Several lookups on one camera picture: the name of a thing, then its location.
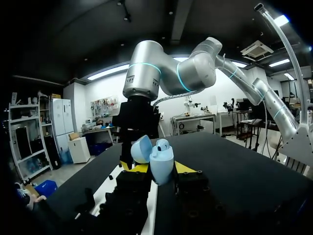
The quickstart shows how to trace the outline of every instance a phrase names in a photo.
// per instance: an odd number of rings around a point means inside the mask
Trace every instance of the desk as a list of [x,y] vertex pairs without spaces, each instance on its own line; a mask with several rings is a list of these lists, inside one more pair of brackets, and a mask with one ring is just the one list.
[[247,110],[247,111],[234,110],[233,113],[237,115],[237,136],[236,136],[236,138],[239,139],[239,138],[241,138],[245,133],[243,133],[242,126],[239,125],[238,115],[240,115],[240,121],[242,121],[242,120],[243,120],[242,115],[245,116],[245,115],[248,114],[248,113],[252,113],[252,111],[251,111],[251,110]]
[[[251,149],[251,144],[252,144],[252,136],[255,135],[256,136],[256,142],[255,142],[255,147],[252,149],[253,151],[258,151],[258,146],[259,146],[259,129],[260,128],[265,128],[265,122],[261,119],[254,119],[252,121],[241,121],[240,122],[240,125],[247,125],[248,127],[250,126],[251,127],[251,132],[250,132],[250,135],[248,133],[248,131],[246,132],[246,144],[247,144],[247,141],[248,141],[248,136],[250,136],[250,145],[249,145],[249,149]],[[274,123],[270,123],[268,126],[267,126],[267,129],[268,130],[272,130],[272,131],[279,131],[278,127],[276,124]]]
[[196,120],[212,120],[213,122],[213,133],[216,134],[215,132],[215,114],[195,114],[191,116],[181,116],[181,117],[175,117],[173,118],[173,121],[176,122],[176,130],[177,135],[179,135],[179,124],[182,122],[187,122],[187,121],[196,121]]
[[106,127],[106,128],[101,128],[101,129],[97,129],[97,130],[90,130],[90,131],[84,131],[84,132],[79,132],[82,135],[86,135],[86,134],[92,134],[92,133],[98,133],[98,132],[103,132],[103,131],[107,131],[109,136],[110,136],[110,140],[112,142],[112,144],[114,144],[113,142],[113,138],[112,138],[112,134],[111,134],[111,129],[113,127]]
[[[227,214],[273,210],[284,201],[303,202],[313,181],[280,163],[207,132],[167,137],[175,160],[202,170],[212,193],[225,205]],[[85,188],[92,193],[119,164],[122,145],[116,144],[83,167],[50,197],[47,203],[62,219],[75,218],[75,207],[86,202]],[[158,187],[155,235],[177,234],[177,207],[173,184]]]

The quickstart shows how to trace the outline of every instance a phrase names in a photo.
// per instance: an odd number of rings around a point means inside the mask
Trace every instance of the white cabinet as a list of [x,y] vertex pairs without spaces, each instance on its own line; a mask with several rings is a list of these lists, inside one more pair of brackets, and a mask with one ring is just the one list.
[[62,99],[53,99],[52,100],[52,118],[53,118],[53,125],[55,130],[55,135],[63,135],[65,134],[65,126],[63,121],[63,102]]
[[86,163],[90,158],[85,137],[80,137],[68,142],[70,154],[74,163]]
[[70,99],[63,99],[63,120],[65,126],[65,133],[73,132],[73,120]]

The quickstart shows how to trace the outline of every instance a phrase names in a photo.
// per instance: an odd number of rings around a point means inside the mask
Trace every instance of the cardboard box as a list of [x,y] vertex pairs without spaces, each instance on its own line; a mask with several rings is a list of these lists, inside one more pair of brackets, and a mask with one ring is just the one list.
[[79,134],[78,133],[71,133],[68,135],[68,137],[69,137],[69,140],[72,141],[76,138],[79,138]]

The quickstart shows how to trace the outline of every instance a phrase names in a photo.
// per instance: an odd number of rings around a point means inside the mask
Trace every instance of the white tube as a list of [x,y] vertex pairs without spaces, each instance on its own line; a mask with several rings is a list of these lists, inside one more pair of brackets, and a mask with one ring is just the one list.
[[308,110],[308,99],[306,98],[306,95],[303,93],[303,88],[304,88],[304,80],[302,77],[302,73],[301,73],[301,69],[299,66],[299,62],[297,60],[297,57],[295,56],[295,53],[287,39],[287,37],[285,36],[284,32],[282,31],[282,29],[275,23],[274,19],[272,18],[272,16],[270,16],[269,12],[263,7],[263,5],[261,3],[259,3],[256,7],[255,7],[256,11],[259,11],[261,13],[261,15],[267,19],[267,21],[273,26],[273,28],[275,29],[275,31],[277,32],[278,36],[280,37],[280,39],[282,40],[287,53],[290,57],[290,60],[292,62],[293,68],[294,68],[294,72],[295,72],[295,77],[298,81],[299,84],[299,89],[300,89],[300,101],[301,101],[301,123],[305,123],[307,124],[308,122],[308,117],[307,117],[307,110]]

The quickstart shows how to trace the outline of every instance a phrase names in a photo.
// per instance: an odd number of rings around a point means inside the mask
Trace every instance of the black monitor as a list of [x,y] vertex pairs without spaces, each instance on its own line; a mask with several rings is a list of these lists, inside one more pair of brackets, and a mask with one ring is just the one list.
[[[261,102],[259,105],[252,105],[251,106],[252,109],[252,113],[251,113],[251,117],[253,119],[261,119],[263,121],[265,121],[265,111],[264,111],[264,103]],[[274,121],[274,119],[272,118],[272,116],[269,114],[268,110],[266,110],[267,112],[267,116],[268,116],[268,120]]]

